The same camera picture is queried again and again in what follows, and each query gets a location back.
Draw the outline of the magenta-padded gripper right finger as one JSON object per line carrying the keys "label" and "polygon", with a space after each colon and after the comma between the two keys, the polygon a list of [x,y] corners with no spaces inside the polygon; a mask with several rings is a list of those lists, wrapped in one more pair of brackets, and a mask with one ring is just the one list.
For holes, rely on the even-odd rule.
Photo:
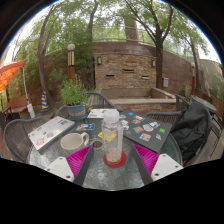
{"label": "magenta-padded gripper right finger", "polygon": [[145,185],[182,169],[169,155],[158,155],[136,144],[132,145],[132,155]]}

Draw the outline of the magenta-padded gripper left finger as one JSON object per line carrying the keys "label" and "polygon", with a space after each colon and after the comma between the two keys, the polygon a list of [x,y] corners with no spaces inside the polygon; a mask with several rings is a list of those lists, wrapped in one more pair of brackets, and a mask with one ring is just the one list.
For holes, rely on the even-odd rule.
{"label": "magenta-padded gripper left finger", "polygon": [[46,171],[82,186],[93,156],[93,146],[89,145],[68,157],[58,157]]}

